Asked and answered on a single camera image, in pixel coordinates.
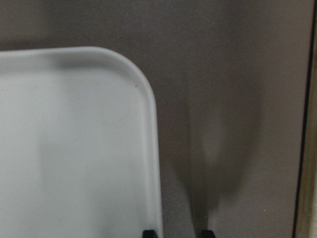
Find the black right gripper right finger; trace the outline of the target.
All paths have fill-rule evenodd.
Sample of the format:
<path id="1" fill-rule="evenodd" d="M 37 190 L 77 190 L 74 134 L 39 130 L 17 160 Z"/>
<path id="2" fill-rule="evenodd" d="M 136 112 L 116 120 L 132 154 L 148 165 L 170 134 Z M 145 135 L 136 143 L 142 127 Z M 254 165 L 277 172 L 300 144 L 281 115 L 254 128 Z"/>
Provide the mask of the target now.
<path id="1" fill-rule="evenodd" d="M 202 230 L 201 237 L 202 238 L 214 238 L 214 232 L 212 230 Z"/>

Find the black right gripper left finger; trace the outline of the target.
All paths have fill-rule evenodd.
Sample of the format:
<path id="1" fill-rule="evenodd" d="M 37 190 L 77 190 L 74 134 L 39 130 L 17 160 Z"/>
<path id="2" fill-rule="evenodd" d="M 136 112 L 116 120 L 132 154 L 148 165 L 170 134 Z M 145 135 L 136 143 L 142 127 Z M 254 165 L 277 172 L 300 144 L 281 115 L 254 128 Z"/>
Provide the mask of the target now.
<path id="1" fill-rule="evenodd" d="M 142 238 L 157 238 L 155 230 L 144 230 L 142 232 Z"/>

